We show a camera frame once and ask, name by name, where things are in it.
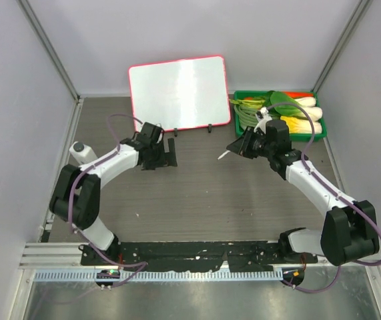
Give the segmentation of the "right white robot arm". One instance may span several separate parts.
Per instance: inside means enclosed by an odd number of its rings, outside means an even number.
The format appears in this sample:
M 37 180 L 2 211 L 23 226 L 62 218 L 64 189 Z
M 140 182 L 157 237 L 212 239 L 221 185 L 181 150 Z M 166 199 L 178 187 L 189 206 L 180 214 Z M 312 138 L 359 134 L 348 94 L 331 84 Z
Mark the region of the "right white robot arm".
M 307 156 L 293 148 L 284 121 L 268 121 L 264 129 L 248 127 L 226 149 L 246 159 L 265 157 L 270 168 L 299 189 L 324 217 L 319 231 L 299 227 L 280 234 L 278 255 L 283 262 L 313 253 L 340 266 L 379 252 L 374 206 L 341 193 L 326 180 Z

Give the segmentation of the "green bok choy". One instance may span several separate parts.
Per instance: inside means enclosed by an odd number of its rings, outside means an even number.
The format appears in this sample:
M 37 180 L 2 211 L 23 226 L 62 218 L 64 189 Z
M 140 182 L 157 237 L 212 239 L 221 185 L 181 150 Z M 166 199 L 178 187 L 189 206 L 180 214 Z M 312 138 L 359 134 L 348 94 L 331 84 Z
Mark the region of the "green bok choy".
M 271 105 L 273 107 L 269 109 L 269 112 L 272 115 L 296 117 L 299 119 L 307 119 L 308 115 L 313 121 L 318 121 L 323 116 L 323 111 L 318 105 L 315 107 L 303 107 L 283 91 L 270 91 L 266 95 L 263 107 L 268 108 Z

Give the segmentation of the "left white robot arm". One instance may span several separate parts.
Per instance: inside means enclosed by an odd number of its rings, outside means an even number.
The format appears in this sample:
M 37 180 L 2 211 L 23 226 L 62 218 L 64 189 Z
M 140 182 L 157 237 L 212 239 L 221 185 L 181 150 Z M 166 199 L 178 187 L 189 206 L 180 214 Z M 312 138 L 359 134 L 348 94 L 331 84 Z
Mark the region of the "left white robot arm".
M 99 216 L 101 190 L 129 169 L 176 167 L 175 140 L 163 142 L 164 130 L 145 122 L 132 137 L 100 158 L 80 166 L 65 165 L 59 174 L 49 202 L 51 213 L 69 223 L 95 248 L 95 257 L 105 266 L 119 257 L 120 241 Z

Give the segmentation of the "pink framed whiteboard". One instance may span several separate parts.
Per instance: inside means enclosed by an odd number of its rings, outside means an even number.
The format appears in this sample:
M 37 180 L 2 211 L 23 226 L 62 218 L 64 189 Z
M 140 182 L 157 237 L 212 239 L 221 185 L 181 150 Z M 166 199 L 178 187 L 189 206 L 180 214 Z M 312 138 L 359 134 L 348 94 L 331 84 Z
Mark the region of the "pink framed whiteboard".
M 232 119 L 221 55 L 133 65 L 128 79 L 138 121 L 180 131 L 227 125 Z

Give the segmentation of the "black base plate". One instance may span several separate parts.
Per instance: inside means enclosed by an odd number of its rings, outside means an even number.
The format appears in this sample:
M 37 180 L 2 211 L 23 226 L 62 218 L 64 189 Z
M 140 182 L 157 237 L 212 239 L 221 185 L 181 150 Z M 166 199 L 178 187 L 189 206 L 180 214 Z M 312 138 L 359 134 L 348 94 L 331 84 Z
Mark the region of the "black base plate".
M 232 273 L 271 271 L 274 265 L 318 262 L 311 253 L 284 253 L 279 243 L 268 241 L 123 242 L 105 255 L 126 271 L 146 262 L 143 270 L 149 272 L 207 273 L 223 263 Z

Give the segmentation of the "yellow bok choy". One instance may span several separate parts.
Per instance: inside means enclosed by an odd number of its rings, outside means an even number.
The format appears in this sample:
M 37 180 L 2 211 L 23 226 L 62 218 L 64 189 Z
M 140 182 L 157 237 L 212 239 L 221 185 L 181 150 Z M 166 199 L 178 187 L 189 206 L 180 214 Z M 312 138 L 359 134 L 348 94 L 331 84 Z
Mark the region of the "yellow bok choy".
M 312 126 L 309 120 L 287 116 L 281 116 L 280 119 L 286 123 L 290 134 L 312 134 Z

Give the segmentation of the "green plastic tray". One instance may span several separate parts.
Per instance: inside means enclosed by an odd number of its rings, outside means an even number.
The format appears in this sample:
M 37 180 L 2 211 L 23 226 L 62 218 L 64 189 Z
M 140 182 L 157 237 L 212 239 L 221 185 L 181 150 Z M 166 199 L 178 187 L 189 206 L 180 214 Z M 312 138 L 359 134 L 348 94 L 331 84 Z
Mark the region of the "green plastic tray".
M 296 91 L 236 91 L 230 99 L 234 108 L 236 134 L 242 135 L 247 127 L 256 126 L 256 113 L 262 107 L 269 110 L 272 119 L 284 120 L 292 141 L 316 141 L 327 136 L 322 108 L 315 93 Z

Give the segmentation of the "green long beans bundle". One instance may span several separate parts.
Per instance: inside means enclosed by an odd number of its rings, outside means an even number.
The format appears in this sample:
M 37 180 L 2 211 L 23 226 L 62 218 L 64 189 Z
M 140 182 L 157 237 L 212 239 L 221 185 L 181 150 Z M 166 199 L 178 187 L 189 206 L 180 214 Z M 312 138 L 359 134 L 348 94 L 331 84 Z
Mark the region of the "green long beans bundle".
M 240 136 L 250 126 L 255 127 L 258 123 L 256 112 L 260 106 L 250 107 L 247 105 L 234 105 L 236 135 Z

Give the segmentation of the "white bok choy back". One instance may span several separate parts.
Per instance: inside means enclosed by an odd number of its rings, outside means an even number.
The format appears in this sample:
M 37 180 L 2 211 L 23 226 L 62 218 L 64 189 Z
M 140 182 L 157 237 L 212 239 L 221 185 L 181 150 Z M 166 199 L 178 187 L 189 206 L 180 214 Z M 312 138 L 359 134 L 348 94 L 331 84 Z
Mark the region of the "white bok choy back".
M 315 107 L 317 105 L 314 97 L 299 97 L 295 101 L 303 107 Z

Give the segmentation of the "orange carrot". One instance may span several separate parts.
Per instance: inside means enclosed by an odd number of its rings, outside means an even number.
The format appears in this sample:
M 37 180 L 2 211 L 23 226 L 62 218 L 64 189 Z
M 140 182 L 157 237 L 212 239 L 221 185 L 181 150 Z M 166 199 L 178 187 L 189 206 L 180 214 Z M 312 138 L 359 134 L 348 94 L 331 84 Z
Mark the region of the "orange carrot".
M 311 92 L 284 91 L 284 93 L 293 99 L 299 99 L 299 98 L 303 98 L 303 97 L 312 97 L 313 96 L 313 93 L 311 93 Z

